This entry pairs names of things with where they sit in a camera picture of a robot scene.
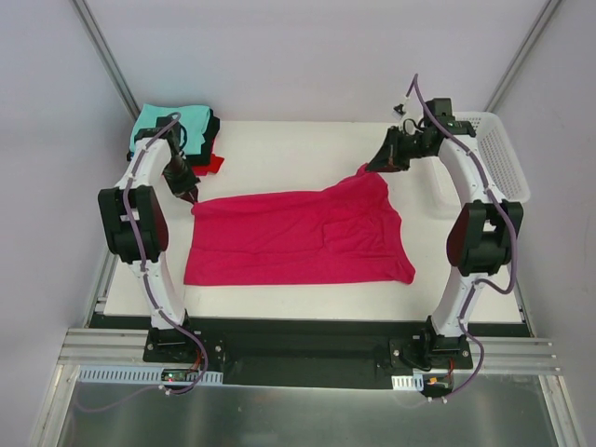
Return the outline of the pink t shirt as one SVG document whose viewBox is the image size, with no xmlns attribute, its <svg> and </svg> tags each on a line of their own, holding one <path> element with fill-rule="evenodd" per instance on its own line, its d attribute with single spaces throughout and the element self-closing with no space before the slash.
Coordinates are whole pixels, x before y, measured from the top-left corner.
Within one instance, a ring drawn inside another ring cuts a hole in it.
<svg viewBox="0 0 596 447">
<path fill-rule="evenodd" d="M 359 168 L 320 191 L 231 196 L 195 204 L 188 286 L 397 281 L 415 268 L 387 182 Z"/>
</svg>

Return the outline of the white plastic laundry basket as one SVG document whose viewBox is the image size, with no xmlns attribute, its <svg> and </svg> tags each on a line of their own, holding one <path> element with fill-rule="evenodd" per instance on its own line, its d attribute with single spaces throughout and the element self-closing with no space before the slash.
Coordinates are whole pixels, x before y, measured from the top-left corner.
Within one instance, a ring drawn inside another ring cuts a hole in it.
<svg viewBox="0 0 596 447">
<path fill-rule="evenodd" d="M 507 200 L 528 202 L 531 192 L 500 118 L 488 112 L 455 112 L 454 116 L 474 128 L 481 159 Z M 434 204 L 432 214 L 440 219 L 455 219 L 460 201 L 448 170 L 437 157 L 431 157 L 426 161 L 426 171 Z"/>
</svg>

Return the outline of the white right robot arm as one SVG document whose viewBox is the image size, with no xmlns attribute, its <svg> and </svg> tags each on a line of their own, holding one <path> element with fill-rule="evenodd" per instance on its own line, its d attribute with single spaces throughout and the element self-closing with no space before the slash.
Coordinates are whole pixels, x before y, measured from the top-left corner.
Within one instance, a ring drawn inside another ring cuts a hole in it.
<svg viewBox="0 0 596 447">
<path fill-rule="evenodd" d="M 401 172 L 414 159 L 436 157 L 447 169 L 461 210 L 446 241 L 451 266 L 445 290 L 420 335 L 399 349 L 404 364 L 429 371 L 461 359 L 469 351 L 467 324 L 481 289 L 492 276 L 517 262 L 522 204 L 500 192 L 481 160 L 473 125 L 455 117 L 452 102 L 423 102 L 423 116 L 413 131 L 387 130 L 369 172 Z"/>
</svg>

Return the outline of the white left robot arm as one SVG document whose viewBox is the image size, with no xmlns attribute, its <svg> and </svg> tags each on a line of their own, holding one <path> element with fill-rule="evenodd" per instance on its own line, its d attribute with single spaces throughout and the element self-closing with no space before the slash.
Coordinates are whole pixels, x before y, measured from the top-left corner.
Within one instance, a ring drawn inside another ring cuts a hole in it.
<svg viewBox="0 0 596 447">
<path fill-rule="evenodd" d="M 164 181 L 174 197 L 197 202 L 199 179 L 181 149 L 181 117 L 171 113 L 141 129 L 123 176 L 98 193 L 108 249 L 141 283 L 151 324 L 158 330 L 181 328 L 187 318 L 169 272 L 169 228 L 156 193 Z"/>
</svg>

